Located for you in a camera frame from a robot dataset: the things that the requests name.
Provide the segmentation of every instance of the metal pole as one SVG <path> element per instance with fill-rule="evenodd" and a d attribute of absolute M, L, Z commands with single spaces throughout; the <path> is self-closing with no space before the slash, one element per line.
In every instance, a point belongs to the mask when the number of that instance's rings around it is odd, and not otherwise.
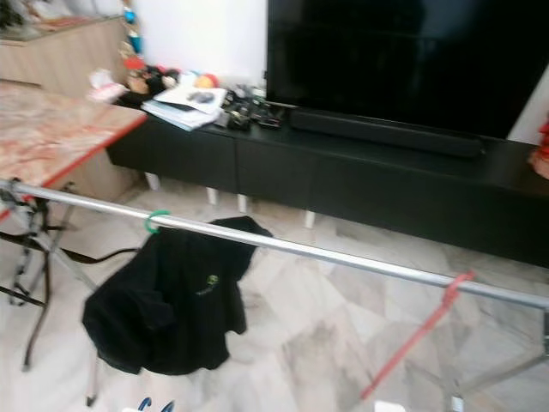
<path fill-rule="evenodd" d="M 44 199 L 49 199 L 55 202 L 80 206 L 85 209 L 96 210 L 112 215 L 135 217 L 142 220 L 147 219 L 151 213 L 150 211 L 144 209 L 130 208 L 128 206 L 123 206 L 120 204 L 104 202 L 88 197 L 77 196 L 61 191 L 53 191 L 50 189 L 31 185 L 24 185 L 22 183 L 14 183 L 12 185 L 9 181 L 1 179 L 0 189 L 11 189 L 20 194 L 42 197 Z M 320 259 L 327 262 L 342 264 L 361 270 L 370 270 L 372 272 L 376 272 L 382 275 L 392 276 L 412 282 L 424 283 L 440 288 L 446 288 L 454 281 L 454 278 L 451 276 L 443 276 L 431 272 L 425 272 L 423 270 L 405 268 L 396 264 L 386 264 L 384 262 L 378 262 L 376 260 L 367 259 L 365 257 L 347 255 L 346 253 L 341 253 L 338 251 L 330 251 L 327 249 L 321 249 L 318 247 L 294 243 L 287 240 L 273 239 L 253 233 L 241 232 L 239 230 L 234 230 L 227 227 L 219 227 L 208 223 L 182 219 L 169 215 L 155 216 L 151 219 L 151 221 L 162 226 L 186 229 L 190 230 L 191 232 L 203 233 L 216 236 L 218 238 L 235 240 L 237 242 L 242 242 L 249 245 L 267 247 L 269 249 L 275 249 L 277 251 L 285 251 L 308 258 Z M 530 306 L 544 310 L 549 309 L 549 297 L 546 296 L 525 294 L 505 288 L 497 288 L 489 285 L 483 285 L 477 282 L 464 282 L 460 284 L 459 290 L 470 294 L 476 294 L 478 296 L 485 296 L 497 300 L 505 300 L 511 303 L 516 303 L 518 305 Z"/>

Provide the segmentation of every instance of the blue object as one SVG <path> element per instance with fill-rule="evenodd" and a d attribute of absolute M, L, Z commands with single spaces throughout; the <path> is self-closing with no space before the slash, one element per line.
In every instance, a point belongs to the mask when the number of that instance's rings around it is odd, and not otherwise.
<path fill-rule="evenodd" d="M 124 7 L 124 18 L 129 24 L 134 24 L 136 21 L 136 13 L 129 7 Z"/>
<path fill-rule="evenodd" d="M 131 46 L 134 48 L 134 52 L 141 54 L 141 37 L 139 36 L 128 36 Z"/>
<path fill-rule="evenodd" d="M 153 401 L 150 397 L 146 397 L 142 400 L 141 405 L 139 405 L 139 408 L 137 410 L 144 410 L 147 406 L 151 406 L 153 404 Z"/>
<path fill-rule="evenodd" d="M 173 411 L 173 401 L 168 403 L 160 412 L 172 412 Z"/>

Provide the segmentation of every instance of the black hoodie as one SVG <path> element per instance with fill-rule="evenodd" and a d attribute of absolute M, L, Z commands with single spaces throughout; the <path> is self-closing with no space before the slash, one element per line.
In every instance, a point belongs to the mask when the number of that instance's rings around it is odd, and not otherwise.
<path fill-rule="evenodd" d="M 271 236 L 248 216 L 212 223 Z M 161 227 L 86 301 L 82 322 L 100 358 L 128 373 L 218 367 L 229 356 L 225 333 L 246 330 L 237 281 L 255 249 Z"/>

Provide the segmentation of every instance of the tv screen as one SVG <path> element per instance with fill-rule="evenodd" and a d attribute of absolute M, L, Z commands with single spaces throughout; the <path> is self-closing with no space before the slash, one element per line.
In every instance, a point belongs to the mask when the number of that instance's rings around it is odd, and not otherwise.
<path fill-rule="evenodd" d="M 506 137 L 548 19 L 541 0 L 269 0 L 268 99 Z"/>

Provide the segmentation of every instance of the cabinet drawer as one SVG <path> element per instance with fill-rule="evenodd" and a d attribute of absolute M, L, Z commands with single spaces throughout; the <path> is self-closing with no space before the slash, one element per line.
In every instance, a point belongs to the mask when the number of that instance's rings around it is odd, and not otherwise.
<path fill-rule="evenodd" d="M 317 157 L 301 150 L 237 141 L 238 191 L 307 209 Z"/>
<path fill-rule="evenodd" d="M 237 191 L 234 152 L 231 137 L 153 117 L 108 149 L 115 165 L 230 192 Z"/>

